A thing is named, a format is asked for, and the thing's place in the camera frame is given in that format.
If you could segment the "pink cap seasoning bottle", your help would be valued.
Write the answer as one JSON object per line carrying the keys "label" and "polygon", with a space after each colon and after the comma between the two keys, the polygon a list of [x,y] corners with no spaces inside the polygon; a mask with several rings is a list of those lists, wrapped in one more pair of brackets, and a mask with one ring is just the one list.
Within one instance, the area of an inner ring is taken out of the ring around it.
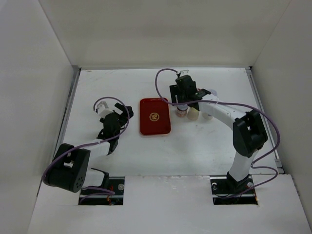
{"label": "pink cap seasoning bottle", "polygon": [[202,117],[205,119],[205,120],[212,120],[213,119],[213,116],[210,115],[210,114],[207,114],[205,112],[202,112]]}

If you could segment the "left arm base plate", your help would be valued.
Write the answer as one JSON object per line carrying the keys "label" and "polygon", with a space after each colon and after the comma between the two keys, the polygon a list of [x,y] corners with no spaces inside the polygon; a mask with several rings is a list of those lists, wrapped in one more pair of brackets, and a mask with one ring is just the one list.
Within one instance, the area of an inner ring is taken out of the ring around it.
{"label": "left arm base plate", "polygon": [[118,206],[123,205],[125,178],[107,177],[99,187],[82,189],[78,205],[82,206]]}

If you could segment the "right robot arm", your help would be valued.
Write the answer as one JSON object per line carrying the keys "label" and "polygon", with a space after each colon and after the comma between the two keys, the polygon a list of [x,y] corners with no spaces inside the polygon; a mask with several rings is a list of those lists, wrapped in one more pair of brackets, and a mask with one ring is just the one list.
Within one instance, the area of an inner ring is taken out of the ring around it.
{"label": "right robot arm", "polygon": [[186,103],[189,107],[218,119],[232,130],[236,153],[226,175],[226,187],[232,194],[242,192],[252,162],[268,140],[260,113],[256,110],[243,112],[228,104],[220,104],[219,98],[210,91],[198,90],[190,75],[179,73],[175,82],[175,85],[170,86],[173,103]]}

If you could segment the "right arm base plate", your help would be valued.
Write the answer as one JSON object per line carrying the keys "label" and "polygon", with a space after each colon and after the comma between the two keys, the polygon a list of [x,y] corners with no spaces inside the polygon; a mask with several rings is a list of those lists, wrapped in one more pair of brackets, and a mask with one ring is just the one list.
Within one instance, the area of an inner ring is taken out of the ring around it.
{"label": "right arm base plate", "polygon": [[225,176],[210,178],[214,205],[257,205],[254,182],[251,176],[241,182],[231,181]]}

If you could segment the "yellow cap seasoning bottle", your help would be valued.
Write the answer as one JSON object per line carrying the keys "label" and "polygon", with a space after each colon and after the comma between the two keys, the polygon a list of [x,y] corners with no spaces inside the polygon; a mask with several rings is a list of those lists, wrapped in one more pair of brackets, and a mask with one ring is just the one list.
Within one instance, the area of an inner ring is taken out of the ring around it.
{"label": "yellow cap seasoning bottle", "polygon": [[199,111],[194,108],[194,107],[191,107],[187,113],[187,118],[191,121],[196,121],[199,117]]}

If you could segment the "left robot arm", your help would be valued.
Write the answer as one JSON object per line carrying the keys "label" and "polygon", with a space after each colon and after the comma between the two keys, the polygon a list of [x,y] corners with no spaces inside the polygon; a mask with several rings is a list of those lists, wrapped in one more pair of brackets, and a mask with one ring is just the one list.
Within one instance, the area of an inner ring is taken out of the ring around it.
{"label": "left robot arm", "polygon": [[73,146],[63,143],[59,146],[53,161],[43,173],[43,183],[73,193],[81,189],[94,189],[98,194],[109,194],[109,181],[105,173],[91,166],[91,161],[112,154],[118,146],[121,133],[134,116],[131,106],[120,103],[109,109],[105,101],[95,108],[103,125],[98,136],[90,143]]}

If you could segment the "orange label spice jar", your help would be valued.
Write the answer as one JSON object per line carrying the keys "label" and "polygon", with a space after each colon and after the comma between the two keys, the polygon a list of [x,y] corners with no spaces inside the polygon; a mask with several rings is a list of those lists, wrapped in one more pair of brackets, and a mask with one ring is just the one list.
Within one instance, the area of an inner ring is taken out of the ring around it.
{"label": "orange label spice jar", "polygon": [[178,117],[185,117],[188,112],[188,105],[177,105],[176,106],[176,115]]}

